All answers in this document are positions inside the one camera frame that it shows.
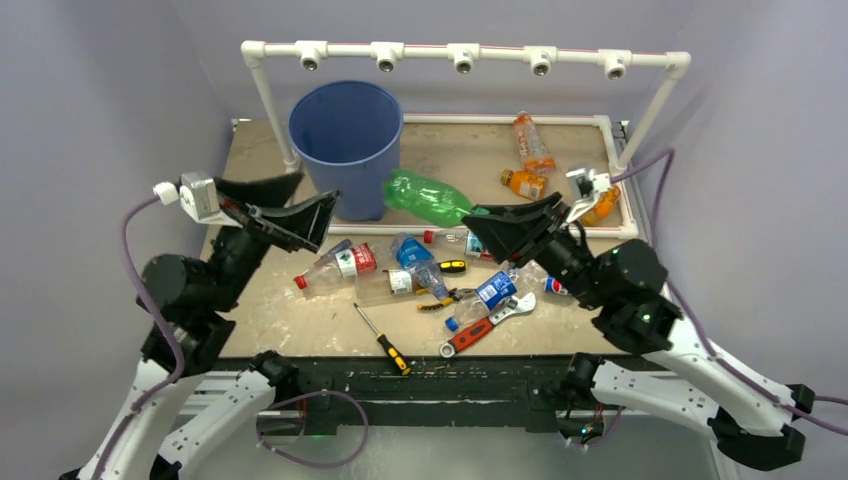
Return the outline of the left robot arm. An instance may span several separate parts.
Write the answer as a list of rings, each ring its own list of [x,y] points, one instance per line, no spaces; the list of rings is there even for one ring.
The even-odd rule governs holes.
[[[302,396],[297,368],[274,351],[255,356],[224,396],[178,425],[184,404],[218,361],[235,324],[227,315],[272,248],[317,252],[340,194],[295,202],[300,172],[236,182],[183,174],[154,189],[156,202],[178,204],[218,232],[211,255],[162,254],[137,270],[124,266],[137,303],[154,325],[135,378],[106,438],[72,479],[188,479],[242,423],[263,408],[284,409]]]

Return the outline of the orange crushed bottle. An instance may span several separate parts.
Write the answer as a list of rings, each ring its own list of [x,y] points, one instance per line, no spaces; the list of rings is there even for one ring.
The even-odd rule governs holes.
[[[597,226],[613,211],[620,196],[620,188],[617,185],[612,185],[609,190],[600,196],[599,201],[580,217],[579,222],[586,227]]]

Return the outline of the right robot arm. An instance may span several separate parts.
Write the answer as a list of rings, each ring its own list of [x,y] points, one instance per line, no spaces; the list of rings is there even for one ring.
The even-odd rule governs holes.
[[[594,255],[584,228],[569,220],[559,194],[523,205],[479,205],[463,219],[498,262],[534,262],[557,280],[617,349],[674,373],[658,379],[587,354],[573,356],[561,381],[576,407],[591,401],[668,420],[713,441],[739,464],[772,471],[803,456],[794,427],[815,395],[756,374],[715,345],[663,293],[668,272],[645,241],[631,239]]]

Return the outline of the green plastic bottle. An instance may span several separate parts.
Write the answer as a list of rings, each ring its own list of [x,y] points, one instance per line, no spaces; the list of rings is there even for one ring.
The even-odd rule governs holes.
[[[442,228],[457,227],[470,214],[490,213],[484,207],[475,206],[454,186],[407,169],[393,169],[382,191],[387,207]]]

